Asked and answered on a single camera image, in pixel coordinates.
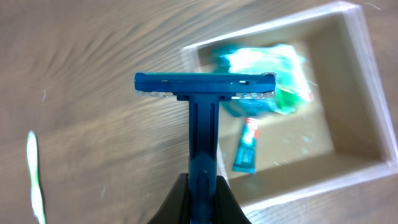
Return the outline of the teal mouthwash bottle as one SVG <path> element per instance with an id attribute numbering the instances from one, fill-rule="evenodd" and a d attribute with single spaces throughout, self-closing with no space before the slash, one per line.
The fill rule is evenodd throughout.
<path id="1" fill-rule="evenodd" d="M 225 45 L 212 51 L 215 73 L 242 73 L 260 75 L 277 71 L 277 56 L 266 48 L 241 48 Z M 260 117 L 277 109 L 275 99 L 248 99 L 222 102 L 234 117 Z"/>

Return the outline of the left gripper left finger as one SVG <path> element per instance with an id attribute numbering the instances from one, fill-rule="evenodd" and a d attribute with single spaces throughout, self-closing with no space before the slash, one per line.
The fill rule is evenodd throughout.
<path id="1" fill-rule="evenodd" d="M 188 174 L 181 173 L 148 224 L 190 224 Z"/>

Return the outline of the green toothbrush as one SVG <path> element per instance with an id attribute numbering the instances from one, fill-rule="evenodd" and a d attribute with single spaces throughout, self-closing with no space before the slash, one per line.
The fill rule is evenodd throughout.
<path id="1" fill-rule="evenodd" d="M 30 174 L 30 201 L 33 213 L 39 224 L 46 224 L 44 200 L 39 178 L 39 148 L 33 130 L 30 130 L 27 135 L 26 153 L 27 166 Z"/>

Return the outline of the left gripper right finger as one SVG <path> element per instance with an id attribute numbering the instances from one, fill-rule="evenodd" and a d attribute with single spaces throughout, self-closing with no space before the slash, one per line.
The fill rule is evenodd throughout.
<path id="1" fill-rule="evenodd" d="M 216 178 L 214 224 L 251 224 L 223 176 Z"/>

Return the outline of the green white packet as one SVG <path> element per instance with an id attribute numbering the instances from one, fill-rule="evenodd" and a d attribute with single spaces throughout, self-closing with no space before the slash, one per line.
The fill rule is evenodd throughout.
<path id="1" fill-rule="evenodd" d="M 305 59 L 297 54 L 295 47 L 289 44 L 277 44 L 266 48 L 277 56 L 275 73 L 275 99 L 277 109 L 273 113 L 287 115 L 296 112 L 304 104 L 313 101 L 314 95 L 303 72 Z"/>

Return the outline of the red teal toothpaste tube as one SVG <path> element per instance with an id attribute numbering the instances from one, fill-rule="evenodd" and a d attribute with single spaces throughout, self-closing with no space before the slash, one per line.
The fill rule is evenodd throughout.
<path id="1" fill-rule="evenodd" d="M 259 120 L 246 118 L 239 137 L 232 170 L 254 174 L 256 172 L 256 146 Z"/>

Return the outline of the blue toothbrush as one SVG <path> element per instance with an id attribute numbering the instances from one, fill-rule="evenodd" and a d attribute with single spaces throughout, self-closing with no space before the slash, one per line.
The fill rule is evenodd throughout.
<path id="1" fill-rule="evenodd" d="M 275 73 L 143 73 L 134 76 L 141 95 L 175 96 L 189 105 L 188 188 L 190 223 L 214 223 L 220 102 L 274 95 Z"/>

